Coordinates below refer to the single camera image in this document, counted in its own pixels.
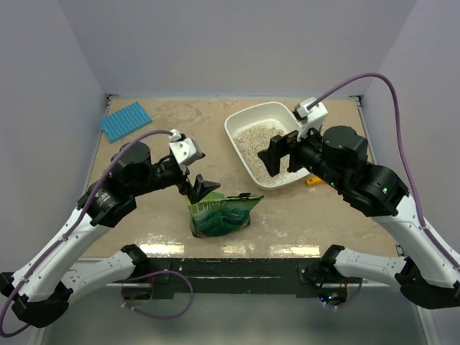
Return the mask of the green litter bag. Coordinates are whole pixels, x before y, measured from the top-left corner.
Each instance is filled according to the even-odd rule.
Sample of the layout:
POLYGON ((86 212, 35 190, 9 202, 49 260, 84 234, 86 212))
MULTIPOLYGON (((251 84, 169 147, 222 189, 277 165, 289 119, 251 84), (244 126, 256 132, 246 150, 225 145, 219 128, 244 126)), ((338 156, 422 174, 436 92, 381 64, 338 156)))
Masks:
POLYGON ((190 231, 196 238, 220 237, 251 225, 251 211, 264 198, 253 195, 249 199, 227 198, 210 192, 198 203, 185 197, 190 212, 190 231))

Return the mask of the black bag clip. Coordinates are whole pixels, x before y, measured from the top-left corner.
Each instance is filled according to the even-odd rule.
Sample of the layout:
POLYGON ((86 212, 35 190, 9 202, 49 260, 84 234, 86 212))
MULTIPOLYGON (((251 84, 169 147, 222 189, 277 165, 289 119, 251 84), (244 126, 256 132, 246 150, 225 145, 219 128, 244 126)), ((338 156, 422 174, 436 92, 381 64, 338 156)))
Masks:
POLYGON ((238 198, 238 199, 249 199, 252 196, 251 193, 240 193, 239 195, 227 196, 227 198, 238 198))

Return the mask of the grey cat litter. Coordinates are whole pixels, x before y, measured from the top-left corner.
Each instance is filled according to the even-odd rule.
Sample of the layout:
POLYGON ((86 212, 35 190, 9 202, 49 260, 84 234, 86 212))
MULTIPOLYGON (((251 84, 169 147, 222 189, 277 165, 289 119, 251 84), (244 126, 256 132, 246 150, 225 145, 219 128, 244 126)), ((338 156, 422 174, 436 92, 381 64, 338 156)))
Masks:
POLYGON ((273 121, 264 121, 251 125, 240 131, 234 138, 234 142, 247 164, 249 171, 260 185, 274 187, 283 184, 289 174, 288 156, 283 157, 280 163, 280 173, 271 177, 263 161, 258 157, 258 152, 268 148, 270 139, 276 135, 283 136, 286 131, 273 121))

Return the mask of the white litter box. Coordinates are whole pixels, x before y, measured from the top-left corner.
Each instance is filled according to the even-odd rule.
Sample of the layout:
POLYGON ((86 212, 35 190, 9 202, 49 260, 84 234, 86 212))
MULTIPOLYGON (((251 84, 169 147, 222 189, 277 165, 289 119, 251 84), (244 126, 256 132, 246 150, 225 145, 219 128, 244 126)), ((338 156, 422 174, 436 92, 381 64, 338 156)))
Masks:
POLYGON ((239 159, 241 160, 244 168, 248 172, 254 184, 258 188, 261 188, 262 190, 273 190, 276 188, 284 187, 298 180, 306 179, 310 175, 310 173, 305 168, 302 168, 299 171, 294 172, 294 173, 287 172, 289 174, 287 180, 283 184, 275 185, 274 187, 260 185, 255 180, 254 176, 249 171, 249 168, 247 164, 245 163, 242 155, 240 154, 234 142, 234 138, 240 131, 246 129, 247 127, 250 127, 251 125, 258 124, 264 121, 273 121, 274 123, 276 123, 276 125, 284 129, 286 131, 286 134, 294 130, 300 129, 299 123, 297 123, 295 117, 293 116, 292 112, 288 109, 288 107, 276 101, 260 103, 260 104, 245 108, 241 111, 236 112, 235 114, 232 114, 224 122, 224 128, 226 130, 226 133, 239 159))

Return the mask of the blue studded plate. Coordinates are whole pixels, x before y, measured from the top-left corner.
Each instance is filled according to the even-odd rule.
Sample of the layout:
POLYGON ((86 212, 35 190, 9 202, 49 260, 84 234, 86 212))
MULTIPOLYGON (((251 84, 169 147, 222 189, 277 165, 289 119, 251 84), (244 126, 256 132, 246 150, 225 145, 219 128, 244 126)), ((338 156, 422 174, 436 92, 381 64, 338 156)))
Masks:
POLYGON ((139 102, 134 102, 103 119, 98 124, 110 143, 114 143, 152 122, 139 102))

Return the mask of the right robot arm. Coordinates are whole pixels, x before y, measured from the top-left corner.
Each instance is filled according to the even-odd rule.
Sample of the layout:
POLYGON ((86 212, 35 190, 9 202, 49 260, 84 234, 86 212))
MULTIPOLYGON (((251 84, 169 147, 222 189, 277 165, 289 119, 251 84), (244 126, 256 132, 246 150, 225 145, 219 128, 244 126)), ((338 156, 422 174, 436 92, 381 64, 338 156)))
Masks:
POLYGON ((383 227, 402 247, 404 256, 388 257, 330 246, 319 270, 324 280, 356 277, 397 288, 410 302, 435 310, 459 306, 459 254, 416 215, 415 198, 388 167, 370 163, 368 141, 349 126, 320 133, 309 129, 271 138, 258 152, 270 176, 289 157, 288 172, 307 169, 330 185, 353 209, 383 227))

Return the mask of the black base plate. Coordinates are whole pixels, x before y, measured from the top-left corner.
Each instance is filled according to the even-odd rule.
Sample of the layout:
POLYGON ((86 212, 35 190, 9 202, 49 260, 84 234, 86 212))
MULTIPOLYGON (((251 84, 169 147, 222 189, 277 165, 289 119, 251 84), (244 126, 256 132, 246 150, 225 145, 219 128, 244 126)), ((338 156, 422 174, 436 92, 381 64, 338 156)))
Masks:
POLYGON ((345 281, 320 268, 319 258, 151 258, 132 277, 151 272, 178 272, 191 283, 195 294, 294 295, 316 298, 345 281))

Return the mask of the yellow plastic scoop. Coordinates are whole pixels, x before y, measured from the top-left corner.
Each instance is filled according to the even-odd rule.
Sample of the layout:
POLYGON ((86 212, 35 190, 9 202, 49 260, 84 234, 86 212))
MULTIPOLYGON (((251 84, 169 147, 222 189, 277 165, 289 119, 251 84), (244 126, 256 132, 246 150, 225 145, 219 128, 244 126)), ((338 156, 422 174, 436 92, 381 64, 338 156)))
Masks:
POLYGON ((322 179, 320 179, 320 178, 318 178, 318 177, 311 177, 311 178, 308 178, 308 179, 305 181, 305 184, 306 184, 308 187, 313 187, 313 186, 316 186, 316 185, 323 184, 323 181, 322 181, 322 179))

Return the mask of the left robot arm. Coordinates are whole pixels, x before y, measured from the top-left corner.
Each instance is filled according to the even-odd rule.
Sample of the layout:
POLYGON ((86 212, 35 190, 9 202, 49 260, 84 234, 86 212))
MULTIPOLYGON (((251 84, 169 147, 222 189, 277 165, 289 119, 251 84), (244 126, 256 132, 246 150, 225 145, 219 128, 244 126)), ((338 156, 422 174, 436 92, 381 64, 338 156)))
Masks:
POLYGON ((20 270, 1 274, 1 294, 20 321, 46 327, 84 295, 112 282, 141 282, 148 276, 150 261, 135 244, 123 246, 85 271, 69 270, 94 242, 136 209, 137 196, 175 186, 191 203, 197 203, 220 187, 202 175, 190 183, 188 166, 205 156, 192 139, 169 147, 169 154, 153 163, 146 144, 124 145, 40 253, 20 270))

